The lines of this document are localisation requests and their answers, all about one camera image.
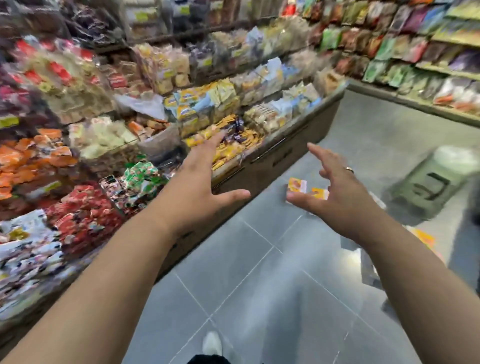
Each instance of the display bin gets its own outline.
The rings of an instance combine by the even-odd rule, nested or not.
[[[276,131],[272,137],[257,150],[245,157],[224,174],[214,175],[212,192],[221,194],[234,189],[248,189],[252,198],[263,191],[270,183],[284,173],[293,163],[307,152],[307,142],[318,143],[327,135],[343,98],[344,91],[332,94],[324,99],[310,114],[293,120]],[[248,201],[239,201],[216,213],[202,226],[183,234],[165,258],[157,281],[165,276],[176,264],[194,250],[204,239],[213,233],[233,214],[245,206]],[[16,307],[10,315],[2,312],[0,324],[0,359],[3,358],[28,330],[53,305],[61,293],[68,287],[79,272],[62,283],[61,289],[42,291],[32,297],[26,307]]]

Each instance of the black pants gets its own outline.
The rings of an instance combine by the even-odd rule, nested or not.
[[[190,359],[188,364],[230,364],[230,362],[220,355],[196,355]]]

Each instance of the forearm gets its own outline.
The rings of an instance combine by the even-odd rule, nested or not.
[[[120,363],[173,244],[152,226],[125,223],[3,363]]]
[[[423,363],[480,362],[478,297],[391,217],[373,221],[358,242]]]

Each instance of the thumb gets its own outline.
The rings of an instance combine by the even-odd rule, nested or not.
[[[220,207],[226,207],[237,201],[246,200],[249,197],[250,191],[248,190],[233,190],[223,194],[218,194],[215,196],[215,199]]]
[[[309,194],[292,191],[287,192],[287,201],[318,216],[323,213],[326,203],[325,200],[319,200]]]

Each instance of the person's left hand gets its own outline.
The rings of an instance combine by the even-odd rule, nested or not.
[[[180,170],[145,209],[145,216],[179,236],[221,208],[250,197],[247,190],[212,194],[212,161],[224,136],[219,132],[190,151]]]

